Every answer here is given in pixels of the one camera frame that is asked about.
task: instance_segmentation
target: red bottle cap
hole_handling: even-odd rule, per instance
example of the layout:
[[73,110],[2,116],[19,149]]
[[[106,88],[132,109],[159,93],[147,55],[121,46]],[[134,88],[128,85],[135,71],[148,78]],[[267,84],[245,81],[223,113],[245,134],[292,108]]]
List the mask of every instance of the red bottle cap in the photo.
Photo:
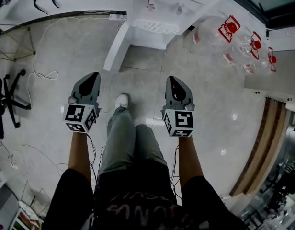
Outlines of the red bottle cap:
[[236,27],[235,23],[233,23],[233,22],[228,23],[227,28],[229,29],[229,31],[231,33],[235,33],[237,30],[237,27]]
[[255,41],[254,42],[255,48],[260,49],[261,48],[261,43],[260,41]]
[[276,56],[271,56],[271,62],[276,63],[276,61],[277,61]]

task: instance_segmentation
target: forearm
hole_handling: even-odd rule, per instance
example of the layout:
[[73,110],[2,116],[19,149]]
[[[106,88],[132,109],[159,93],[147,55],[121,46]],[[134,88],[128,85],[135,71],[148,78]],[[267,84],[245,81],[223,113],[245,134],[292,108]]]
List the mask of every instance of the forearm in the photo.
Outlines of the forearm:
[[84,133],[73,133],[68,168],[83,174],[91,183],[87,135]]
[[203,176],[203,171],[196,154],[192,137],[179,137],[179,170],[181,189],[195,176]]

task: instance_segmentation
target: chair leg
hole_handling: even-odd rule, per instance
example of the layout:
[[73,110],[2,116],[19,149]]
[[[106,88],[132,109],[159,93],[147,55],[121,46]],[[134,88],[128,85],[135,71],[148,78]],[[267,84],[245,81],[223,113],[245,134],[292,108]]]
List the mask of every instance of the chair leg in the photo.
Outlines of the chair leg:
[[19,128],[20,127],[20,123],[15,121],[14,113],[13,113],[13,108],[12,108],[11,103],[7,103],[7,107],[8,107],[8,110],[9,110],[9,113],[10,113],[10,116],[11,116],[11,120],[13,122],[14,127],[15,128]]
[[31,108],[32,108],[30,104],[22,105],[21,103],[18,103],[15,100],[11,100],[11,103],[12,103],[12,105],[15,105],[15,106],[17,106],[19,108],[22,108],[22,109],[25,109],[25,110],[31,110]]
[[9,96],[9,91],[8,91],[8,85],[7,85],[7,81],[6,79],[8,79],[9,77],[5,77],[4,78],[4,91],[5,91],[5,97],[7,98]]
[[12,86],[11,86],[11,88],[10,88],[10,90],[9,90],[9,95],[10,95],[10,96],[13,96],[13,93],[14,93],[15,87],[16,87],[17,84],[18,84],[18,81],[19,81],[20,76],[21,76],[21,73],[19,72],[19,73],[17,74],[17,76],[15,77],[15,80],[13,81]]

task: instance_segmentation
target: floor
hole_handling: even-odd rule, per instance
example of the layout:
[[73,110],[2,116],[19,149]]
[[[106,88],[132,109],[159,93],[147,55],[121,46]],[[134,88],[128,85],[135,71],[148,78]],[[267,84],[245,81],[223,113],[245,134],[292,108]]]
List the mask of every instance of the floor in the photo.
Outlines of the floor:
[[[35,47],[45,29],[55,21],[31,25]],[[178,140],[168,136],[160,113],[165,104],[169,75],[180,78],[192,90],[196,125],[193,139],[204,175],[219,195],[229,193],[248,159],[261,122],[264,98],[243,88],[244,76],[236,74],[231,67],[217,66],[211,57],[186,53],[182,47],[186,34],[175,37],[165,51],[131,46],[120,72],[107,72],[103,70],[104,61],[117,34],[117,26],[115,21],[93,19],[65,19],[52,25],[40,44],[34,66],[43,74],[57,70],[58,79],[30,77],[32,110],[16,109],[21,122],[19,129],[13,127],[8,111],[3,116],[3,143],[14,155],[12,160],[17,168],[11,167],[4,147],[0,147],[0,167],[18,197],[28,181],[33,193],[27,186],[23,200],[30,203],[37,194],[40,198],[37,212],[47,205],[67,168],[72,133],[62,122],[61,107],[68,101],[74,83],[93,71],[100,72],[102,78],[98,98],[102,110],[90,131],[97,149],[96,170],[115,99],[126,92],[131,96],[130,110],[135,124],[145,123],[153,129],[172,171]],[[0,46],[15,47],[6,37],[0,38]],[[23,68],[27,73],[32,72],[32,61],[33,57],[16,63],[0,60],[0,76],[10,72],[12,80]],[[20,79],[16,98],[28,102],[27,76]]]

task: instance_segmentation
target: red label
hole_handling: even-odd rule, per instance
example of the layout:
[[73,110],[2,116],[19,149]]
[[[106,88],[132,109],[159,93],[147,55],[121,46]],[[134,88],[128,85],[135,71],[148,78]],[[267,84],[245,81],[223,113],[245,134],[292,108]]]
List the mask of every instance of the red label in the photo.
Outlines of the red label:
[[273,56],[273,48],[268,47],[269,53],[268,53],[268,58],[269,58],[269,64],[271,65],[271,71],[276,72],[276,68],[274,63],[272,62],[272,56]]
[[242,65],[242,67],[247,73],[249,73],[249,74],[254,73],[250,65]]
[[[234,32],[231,32],[227,25],[229,23],[234,23],[236,26],[236,30]],[[225,20],[224,24],[221,25],[221,27],[218,29],[218,31],[222,34],[222,36],[230,43],[232,41],[233,34],[240,28],[239,22],[235,19],[234,16],[230,15],[228,19]]]
[[259,59],[258,49],[255,47],[255,42],[261,42],[261,37],[258,36],[256,32],[253,32],[253,36],[251,37],[251,53],[255,59]]
[[223,59],[229,63],[229,64],[235,64],[234,59],[232,58],[232,56],[230,56],[230,54],[224,54],[222,55]]
[[193,33],[192,40],[193,40],[193,44],[198,44],[199,43],[200,38],[199,38],[199,34],[197,32]]

